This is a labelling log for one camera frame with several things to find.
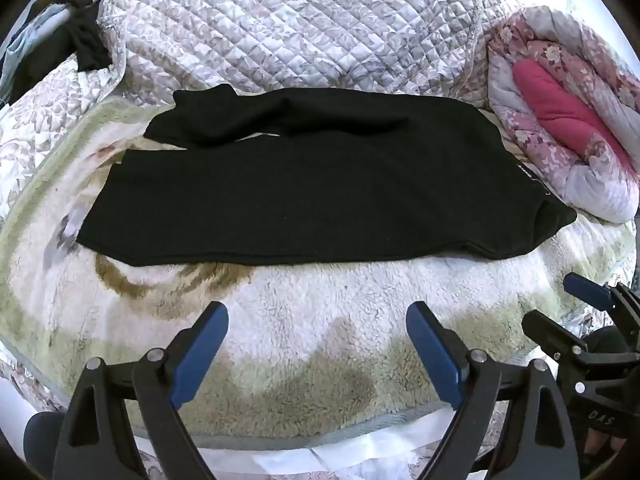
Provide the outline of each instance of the bed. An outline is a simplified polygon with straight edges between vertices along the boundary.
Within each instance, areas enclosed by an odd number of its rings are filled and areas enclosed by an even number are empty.
[[[74,236],[118,154],[168,148],[141,135],[173,90],[335,86],[488,107],[488,33],[526,5],[104,0],[110,69],[79,74],[71,57],[0,118],[1,373],[38,407],[64,409],[89,357],[137,358],[193,322],[207,298],[220,300],[231,314],[229,337],[181,412],[217,475],[410,478],[450,412],[404,333],[406,306],[424,299],[467,345],[526,359],[532,345],[519,322],[532,308],[577,333],[606,322],[565,295],[561,280],[574,270],[630,283],[632,221],[579,212],[540,248],[503,262],[444,254],[294,268],[134,269],[80,248]],[[132,418],[140,425],[134,410]],[[148,442],[139,444],[156,468]]]

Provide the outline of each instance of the light blue fabric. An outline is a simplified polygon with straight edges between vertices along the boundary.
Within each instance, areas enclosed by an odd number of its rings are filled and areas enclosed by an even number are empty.
[[[51,4],[38,14],[9,44],[4,56],[2,75],[0,76],[0,104],[8,102],[14,86],[15,71],[20,62],[56,30],[55,28],[44,27],[43,31],[43,26],[65,8],[66,6],[64,5]]]

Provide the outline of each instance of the pink floral comforter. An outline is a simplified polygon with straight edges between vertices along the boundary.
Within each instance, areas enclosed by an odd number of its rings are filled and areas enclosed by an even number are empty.
[[[610,222],[638,210],[640,82],[609,45],[586,25],[548,7],[512,16],[488,41],[489,102],[507,133],[568,205]],[[535,59],[562,87],[591,107],[629,154],[620,162],[596,131],[584,153],[553,138],[524,101],[514,63]]]

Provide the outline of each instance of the rolled comforter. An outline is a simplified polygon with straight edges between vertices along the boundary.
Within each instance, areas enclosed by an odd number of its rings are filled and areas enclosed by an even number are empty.
[[[488,41],[489,101],[568,205],[610,222],[638,210],[640,82],[593,30],[548,7]]]

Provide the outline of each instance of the silver bolt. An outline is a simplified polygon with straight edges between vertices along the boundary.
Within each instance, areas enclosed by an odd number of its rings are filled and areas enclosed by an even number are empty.
[[[548,368],[542,359],[533,359],[533,366],[539,372],[544,372]]]
[[[163,357],[164,357],[164,350],[162,350],[161,348],[153,348],[146,353],[146,358],[153,363],[157,363]]]
[[[487,355],[484,350],[475,349],[471,351],[471,358],[476,363],[484,363],[487,359]]]
[[[92,357],[86,362],[86,367],[88,370],[97,370],[98,368],[100,368],[101,364],[102,359],[100,359],[99,357]]]

